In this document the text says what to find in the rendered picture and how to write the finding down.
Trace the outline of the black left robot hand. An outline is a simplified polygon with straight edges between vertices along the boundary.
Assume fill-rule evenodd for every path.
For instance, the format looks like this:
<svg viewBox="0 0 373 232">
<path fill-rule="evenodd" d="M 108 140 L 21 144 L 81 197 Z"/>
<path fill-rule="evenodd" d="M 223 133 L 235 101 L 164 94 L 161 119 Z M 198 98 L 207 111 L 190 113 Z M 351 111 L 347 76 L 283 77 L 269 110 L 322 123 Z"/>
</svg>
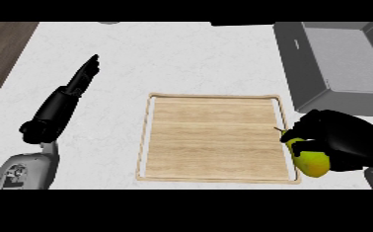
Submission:
<svg viewBox="0 0 373 232">
<path fill-rule="evenodd" d="M 62 135 L 78 100 L 99 73 L 99 55 L 95 54 L 78 68 L 70 82 L 49 95 L 37 113 L 21 127 L 24 141 L 30 144 L 52 143 Z"/>
</svg>

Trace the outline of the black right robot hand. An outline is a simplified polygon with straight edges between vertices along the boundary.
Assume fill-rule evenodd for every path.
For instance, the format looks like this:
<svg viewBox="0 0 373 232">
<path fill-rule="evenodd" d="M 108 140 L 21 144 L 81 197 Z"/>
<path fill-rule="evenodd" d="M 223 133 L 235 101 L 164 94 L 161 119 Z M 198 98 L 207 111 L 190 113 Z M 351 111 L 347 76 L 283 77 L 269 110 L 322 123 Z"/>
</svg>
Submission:
<svg viewBox="0 0 373 232">
<path fill-rule="evenodd" d="M 329 158 L 333 172 L 373 168 L 373 124 L 364 119 L 332 110 L 311 110 L 295 122 L 280 141 L 295 144 L 297 156 L 317 151 Z"/>
</svg>

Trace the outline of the yellow-green pear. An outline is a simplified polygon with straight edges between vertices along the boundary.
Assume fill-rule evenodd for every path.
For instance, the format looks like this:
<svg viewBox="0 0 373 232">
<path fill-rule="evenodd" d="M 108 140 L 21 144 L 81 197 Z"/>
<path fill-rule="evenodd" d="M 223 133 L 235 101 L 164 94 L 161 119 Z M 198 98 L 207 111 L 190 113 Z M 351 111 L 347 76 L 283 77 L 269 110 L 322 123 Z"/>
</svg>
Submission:
<svg viewBox="0 0 373 232">
<path fill-rule="evenodd" d="M 301 155 L 297 155 L 294 145 L 298 142 L 304 142 L 304 140 L 297 137 L 285 143 L 292 156 L 297 173 L 311 178 L 320 178 L 331 170 L 329 157 L 319 151 L 303 151 Z"/>
</svg>

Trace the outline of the grey open box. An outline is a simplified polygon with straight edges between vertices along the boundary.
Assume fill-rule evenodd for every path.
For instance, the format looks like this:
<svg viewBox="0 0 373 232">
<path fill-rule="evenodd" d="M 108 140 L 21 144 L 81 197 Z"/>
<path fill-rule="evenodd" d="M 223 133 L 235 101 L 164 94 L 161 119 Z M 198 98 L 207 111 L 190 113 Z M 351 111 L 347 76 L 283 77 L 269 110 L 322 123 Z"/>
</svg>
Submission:
<svg viewBox="0 0 373 232">
<path fill-rule="evenodd" d="M 373 116 L 373 22 L 279 22 L 295 111 Z"/>
</svg>

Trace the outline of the pale wooden tray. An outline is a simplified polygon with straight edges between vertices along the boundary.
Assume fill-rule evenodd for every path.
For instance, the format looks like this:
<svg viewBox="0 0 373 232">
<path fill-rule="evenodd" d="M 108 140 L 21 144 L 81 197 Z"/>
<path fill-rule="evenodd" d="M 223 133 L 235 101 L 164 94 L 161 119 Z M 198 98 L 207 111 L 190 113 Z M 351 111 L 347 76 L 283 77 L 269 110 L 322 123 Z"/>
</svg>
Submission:
<svg viewBox="0 0 373 232">
<path fill-rule="evenodd" d="M 277 95 L 152 93 L 136 179 L 297 184 L 301 173 L 276 130 L 286 125 Z"/>
</svg>

